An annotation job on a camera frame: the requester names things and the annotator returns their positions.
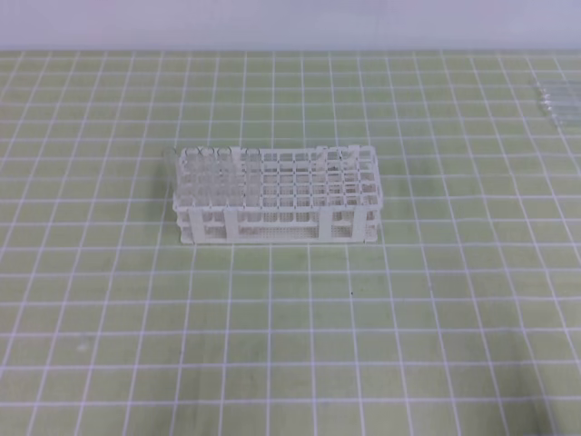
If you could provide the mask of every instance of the table surface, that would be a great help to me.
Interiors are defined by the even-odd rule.
[[[0,433],[581,433],[579,53],[0,53]],[[179,244],[167,146],[372,144],[378,243]]]

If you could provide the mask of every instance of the white wall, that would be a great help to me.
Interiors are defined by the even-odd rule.
[[[4,48],[579,48],[581,0],[0,0]]]

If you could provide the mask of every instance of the test tube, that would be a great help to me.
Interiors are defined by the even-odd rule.
[[[246,205],[258,207],[261,200],[261,151],[256,148],[246,149],[244,163]]]

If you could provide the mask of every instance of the wire rack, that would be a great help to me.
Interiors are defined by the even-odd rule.
[[[370,146],[166,153],[183,243],[366,242],[383,195]]]

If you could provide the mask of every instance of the green cutting mat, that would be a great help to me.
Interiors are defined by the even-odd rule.
[[[1,53],[0,434],[581,433],[578,53]],[[372,144],[368,245],[180,246],[166,146]]]

